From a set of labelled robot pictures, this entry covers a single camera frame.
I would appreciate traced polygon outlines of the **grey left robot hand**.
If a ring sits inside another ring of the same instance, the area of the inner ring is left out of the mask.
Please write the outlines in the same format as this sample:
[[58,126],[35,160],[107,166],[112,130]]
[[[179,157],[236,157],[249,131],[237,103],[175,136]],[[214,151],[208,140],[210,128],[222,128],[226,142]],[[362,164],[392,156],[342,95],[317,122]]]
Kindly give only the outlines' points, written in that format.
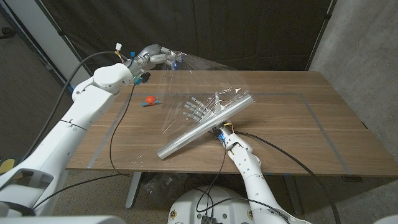
[[174,70],[177,64],[182,61],[183,58],[180,54],[158,44],[152,44],[145,47],[136,56],[128,59],[126,66],[133,77],[138,77],[146,71],[152,70],[156,65],[163,63]]

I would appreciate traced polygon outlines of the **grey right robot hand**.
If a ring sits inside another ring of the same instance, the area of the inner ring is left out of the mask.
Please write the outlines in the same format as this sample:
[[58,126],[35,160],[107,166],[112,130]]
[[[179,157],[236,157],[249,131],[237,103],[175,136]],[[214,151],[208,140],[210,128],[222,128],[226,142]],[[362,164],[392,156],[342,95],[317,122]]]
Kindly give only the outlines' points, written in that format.
[[220,92],[215,92],[215,94],[206,101],[200,101],[198,98],[192,96],[188,101],[185,102],[184,107],[188,112],[183,112],[183,115],[187,119],[194,120],[195,124],[191,125],[187,133],[191,132],[198,125],[205,122],[206,119],[212,118],[216,113],[225,109],[225,106],[221,104]]

